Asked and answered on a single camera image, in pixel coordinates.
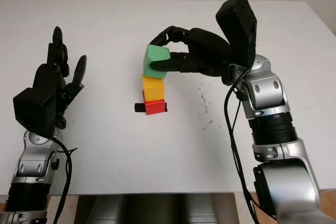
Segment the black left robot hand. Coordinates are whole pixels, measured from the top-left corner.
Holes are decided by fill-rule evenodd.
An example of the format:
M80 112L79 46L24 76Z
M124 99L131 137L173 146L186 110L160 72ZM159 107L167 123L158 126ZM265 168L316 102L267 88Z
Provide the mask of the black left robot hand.
M40 65L36 71L33 87L50 94L54 99L51 109L47 112L48 127L64 129L66 119L64 113L69 104L84 88L82 84L87 65L87 56L83 55L78 60L74 71L73 80L65 82L69 76L68 50L63 43L62 30L56 26L52 35L52 42L48 45L47 62Z

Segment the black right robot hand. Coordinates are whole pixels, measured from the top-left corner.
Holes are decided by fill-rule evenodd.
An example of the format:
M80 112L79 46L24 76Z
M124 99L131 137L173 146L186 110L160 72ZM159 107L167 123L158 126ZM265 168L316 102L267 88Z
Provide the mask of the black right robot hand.
M220 77L222 83L231 86L232 51L229 43L219 35L200 28L190 30L170 26L159 33L150 44L165 46L170 42L182 42L188 52L171 52L170 59L154 61L150 67L156 71L201 73Z

